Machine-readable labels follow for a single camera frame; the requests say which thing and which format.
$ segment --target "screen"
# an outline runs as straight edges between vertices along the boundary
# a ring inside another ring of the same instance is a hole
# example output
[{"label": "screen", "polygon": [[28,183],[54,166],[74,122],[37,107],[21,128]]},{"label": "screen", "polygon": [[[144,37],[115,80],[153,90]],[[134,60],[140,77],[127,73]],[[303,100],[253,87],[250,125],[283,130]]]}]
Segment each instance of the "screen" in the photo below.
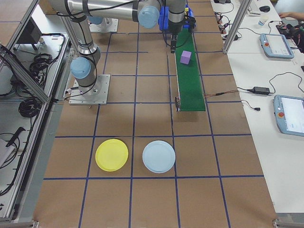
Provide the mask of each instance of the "screen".
[{"label": "screen", "polygon": [[271,52],[276,55],[288,56],[289,51],[282,36],[266,35]]},{"label": "screen", "polygon": [[287,130],[304,133],[304,101],[286,97],[281,99]]}]

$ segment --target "purple cube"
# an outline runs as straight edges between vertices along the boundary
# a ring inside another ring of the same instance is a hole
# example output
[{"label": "purple cube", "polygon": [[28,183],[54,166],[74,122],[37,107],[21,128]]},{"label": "purple cube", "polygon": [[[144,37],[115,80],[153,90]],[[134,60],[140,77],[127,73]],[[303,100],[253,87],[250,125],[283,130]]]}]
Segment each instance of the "purple cube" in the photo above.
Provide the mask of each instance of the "purple cube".
[{"label": "purple cube", "polygon": [[189,64],[191,54],[192,53],[190,51],[183,51],[180,57],[180,62],[183,64]]}]

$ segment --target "person's hand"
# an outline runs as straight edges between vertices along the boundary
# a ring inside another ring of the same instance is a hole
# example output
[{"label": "person's hand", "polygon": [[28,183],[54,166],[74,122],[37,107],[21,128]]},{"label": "person's hand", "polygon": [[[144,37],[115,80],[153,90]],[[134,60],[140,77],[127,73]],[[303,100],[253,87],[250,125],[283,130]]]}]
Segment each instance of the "person's hand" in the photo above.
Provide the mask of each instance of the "person's hand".
[{"label": "person's hand", "polygon": [[290,12],[279,13],[280,18],[290,17]]}]

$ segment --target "yellow plate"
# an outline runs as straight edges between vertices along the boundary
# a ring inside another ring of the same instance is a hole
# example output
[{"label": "yellow plate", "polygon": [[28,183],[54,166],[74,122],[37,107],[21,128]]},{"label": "yellow plate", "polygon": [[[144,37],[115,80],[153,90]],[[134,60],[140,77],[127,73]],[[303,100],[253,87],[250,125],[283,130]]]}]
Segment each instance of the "yellow plate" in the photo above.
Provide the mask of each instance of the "yellow plate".
[{"label": "yellow plate", "polygon": [[118,139],[109,139],[97,148],[95,160],[99,168],[104,171],[119,170],[128,160],[128,148]]}]

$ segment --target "conveyor belt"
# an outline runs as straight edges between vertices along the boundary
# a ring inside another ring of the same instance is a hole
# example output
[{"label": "conveyor belt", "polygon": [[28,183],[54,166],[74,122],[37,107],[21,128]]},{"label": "conveyor belt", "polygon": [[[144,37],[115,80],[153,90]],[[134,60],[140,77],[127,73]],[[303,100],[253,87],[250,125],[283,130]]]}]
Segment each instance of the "conveyor belt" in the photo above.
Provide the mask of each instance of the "conveyor belt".
[{"label": "conveyor belt", "polygon": [[[175,52],[180,111],[205,111],[206,107],[196,60],[195,47],[193,39],[189,38],[189,35],[188,30],[185,28],[179,33],[177,46],[182,45],[185,40],[188,40],[182,47],[177,48]],[[192,53],[188,65],[180,63],[181,54],[184,50]]]}]

